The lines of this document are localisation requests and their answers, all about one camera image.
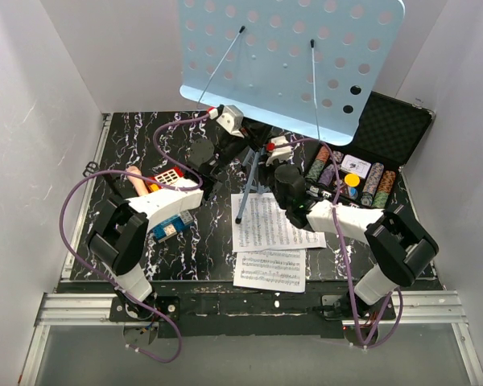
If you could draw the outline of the sheet music page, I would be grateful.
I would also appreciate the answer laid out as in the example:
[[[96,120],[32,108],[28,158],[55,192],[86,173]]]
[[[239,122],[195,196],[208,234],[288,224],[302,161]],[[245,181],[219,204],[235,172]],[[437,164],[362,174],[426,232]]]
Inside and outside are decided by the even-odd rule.
[[[233,285],[301,294],[306,287],[306,250],[237,253]]]
[[[243,194],[232,194],[232,242],[233,251],[258,252],[264,250],[294,250],[325,248],[325,235],[307,232],[294,227],[285,211],[280,209],[271,193],[250,193],[241,217],[236,222]]]

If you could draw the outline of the blue music stand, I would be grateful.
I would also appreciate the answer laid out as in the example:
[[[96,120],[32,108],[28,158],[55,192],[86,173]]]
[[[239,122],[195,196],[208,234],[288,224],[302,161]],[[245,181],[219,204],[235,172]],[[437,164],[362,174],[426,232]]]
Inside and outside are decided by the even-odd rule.
[[[181,1],[182,97],[344,146],[405,15],[401,1]]]

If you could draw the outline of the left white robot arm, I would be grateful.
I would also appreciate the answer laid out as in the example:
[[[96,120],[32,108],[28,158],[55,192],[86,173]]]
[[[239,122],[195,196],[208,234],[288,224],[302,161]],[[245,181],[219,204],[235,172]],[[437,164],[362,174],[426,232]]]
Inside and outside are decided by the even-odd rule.
[[[198,208],[221,186],[218,175],[245,149],[260,150],[268,142],[270,126],[245,118],[234,129],[218,122],[217,140],[194,141],[187,162],[179,166],[184,176],[147,195],[123,199],[112,195],[105,201],[86,244],[109,270],[127,311],[140,322],[155,312],[155,291],[139,261],[147,234],[156,225],[182,211]]]

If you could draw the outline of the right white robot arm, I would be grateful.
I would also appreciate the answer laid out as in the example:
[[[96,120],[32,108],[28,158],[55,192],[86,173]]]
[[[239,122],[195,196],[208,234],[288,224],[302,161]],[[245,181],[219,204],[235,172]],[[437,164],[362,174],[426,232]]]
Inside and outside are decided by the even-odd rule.
[[[342,233],[341,240],[348,237],[369,246],[376,265],[358,280],[354,296],[346,294],[335,303],[336,314],[369,318],[389,292],[413,285],[439,252],[434,238],[403,205],[383,210],[333,204],[321,195],[310,195],[299,168],[287,162],[261,163],[258,176],[295,228]]]

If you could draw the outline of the pink toy microphone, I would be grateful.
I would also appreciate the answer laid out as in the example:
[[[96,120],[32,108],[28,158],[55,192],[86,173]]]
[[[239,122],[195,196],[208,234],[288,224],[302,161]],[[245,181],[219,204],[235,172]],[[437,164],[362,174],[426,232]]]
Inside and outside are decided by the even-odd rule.
[[[140,169],[138,169],[136,166],[129,166],[126,169],[126,171],[128,173],[133,174],[133,175],[139,175],[139,176],[142,175]],[[145,182],[142,179],[135,178],[131,175],[128,175],[127,178],[131,182],[131,184],[133,185],[133,187],[134,187],[135,191],[137,192],[138,196],[144,196],[144,195],[150,194],[150,192],[147,189],[147,185],[145,184]]]

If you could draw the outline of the black poker chip case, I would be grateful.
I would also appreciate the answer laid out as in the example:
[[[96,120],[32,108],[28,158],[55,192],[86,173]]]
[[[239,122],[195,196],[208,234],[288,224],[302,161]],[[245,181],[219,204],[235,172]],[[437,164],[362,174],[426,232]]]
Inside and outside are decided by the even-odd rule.
[[[308,187],[312,187],[313,192],[317,195],[325,193],[334,196],[337,189],[336,180],[343,179],[347,175],[341,169],[341,162],[346,154],[350,154],[372,165],[376,162],[383,164],[384,172],[392,170],[396,173],[396,180],[389,194],[378,192],[377,189],[370,206],[361,203],[362,190],[367,178],[360,178],[361,182],[357,187],[348,187],[343,184],[338,201],[345,205],[373,209],[384,209],[390,204],[396,203],[395,191],[400,180],[400,171],[414,153],[434,119],[435,114],[431,110],[373,92],[360,117],[353,140],[344,146],[328,145],[332,154],[325,167],[332,163],[337,168],[332,184],[329,188],[323,188],[318,182],[306,181]],[[304,177],[316,160],[321,146],[306,145],[304,147],[305,150],[313,151],[304,164]]]

